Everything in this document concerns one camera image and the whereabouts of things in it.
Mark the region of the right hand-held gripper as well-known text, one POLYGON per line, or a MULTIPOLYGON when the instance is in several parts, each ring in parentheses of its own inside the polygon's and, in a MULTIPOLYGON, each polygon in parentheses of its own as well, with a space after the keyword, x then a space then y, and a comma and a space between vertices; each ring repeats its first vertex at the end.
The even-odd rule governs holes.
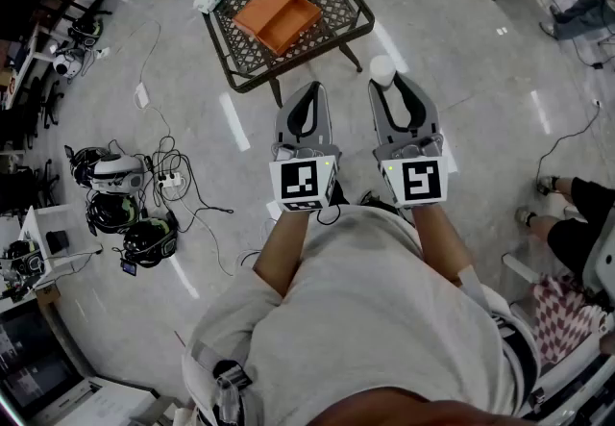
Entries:
POLYGON ((371 79, 368 93, 381 146, 373 151, 396 208, 406 209, 443 202, 448 196, 448 160, 442 156, 443 137, 437 108, 424 90, 405 74, 397 73, 407 119, 393 120, 384 89, 371 79), (419 141, 402 144, 409 138, 419 141))

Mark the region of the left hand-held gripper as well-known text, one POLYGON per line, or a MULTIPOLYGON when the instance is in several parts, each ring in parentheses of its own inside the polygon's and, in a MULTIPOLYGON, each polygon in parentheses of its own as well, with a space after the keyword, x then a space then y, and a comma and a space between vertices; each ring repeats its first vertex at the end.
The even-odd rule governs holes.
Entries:
POLYGON ((341 151, 331 145, 328 95, 320 82, 312 81, 286 99, 276 116, 275 140, 269 170, 279 208, 314 212, 329 207, 341 151), (325 146, 309 147, 315 144, 325 146))

